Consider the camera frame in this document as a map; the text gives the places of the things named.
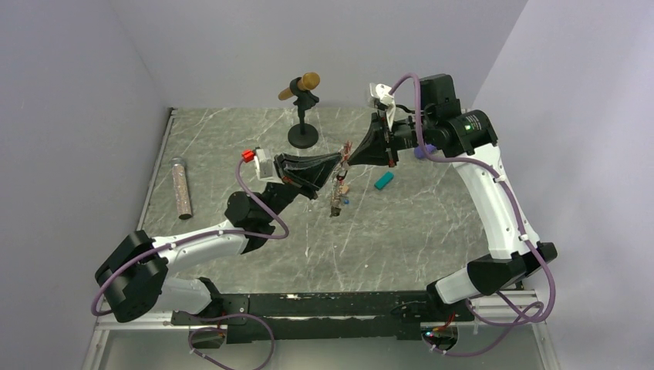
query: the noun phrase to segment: red cap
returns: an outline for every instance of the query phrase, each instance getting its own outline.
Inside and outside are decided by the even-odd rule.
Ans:
[[[243,157],[243,161],[251,162],[255,158],[255,152],[252,150],[244,150],[243,153],[241,153],[241,156]]]

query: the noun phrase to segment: blue object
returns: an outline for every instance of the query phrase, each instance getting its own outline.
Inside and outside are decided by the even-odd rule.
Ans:
[[[434,150],[436,150],[436,147],[431,144],[427,144],[425,145],[425,147],[427,148],[429,154],[433,153]],[[419,160],[423,160],[425,158],[425,153],[423,153],[423,151],[420,149],[419,146],[417,148],[413,148],[413,155],[416,156],[416,158]]]
[[[377,190],[383,189],[394,177],[395,176],[390,172],[384,173],[384,176],[379,178],[375,183],[375,188],[377,188]]]

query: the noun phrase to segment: microphone stand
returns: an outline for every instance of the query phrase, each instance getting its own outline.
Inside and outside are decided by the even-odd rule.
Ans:
[[[318,130],[305,122],[305,111],[311,109],[320,99],[311,91],[303,91],[298,88],[298,81],[302,77],[293,79],[289,86],[291,93],[297,97],[293,102],[298,107],[298,118],[300,123],[291,127],[288,131],[288,142],[298,149],[308,149],[318,142]]]

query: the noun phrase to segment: black round base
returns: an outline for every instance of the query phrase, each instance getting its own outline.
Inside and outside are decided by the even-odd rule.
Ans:
[[[300,125],[297,124],[288,131],[288,142],[298,149],[310,148],[318,142],[318,130],[305,123],[305,134],[302,135]]]

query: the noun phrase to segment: teal block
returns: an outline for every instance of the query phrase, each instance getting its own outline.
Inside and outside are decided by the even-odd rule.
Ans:
[[[377,190],[383,189],[394,177],[395,176],[390,172],[384,173],[384,176],[380,177],[379,180],[375,182],[375,188]]]

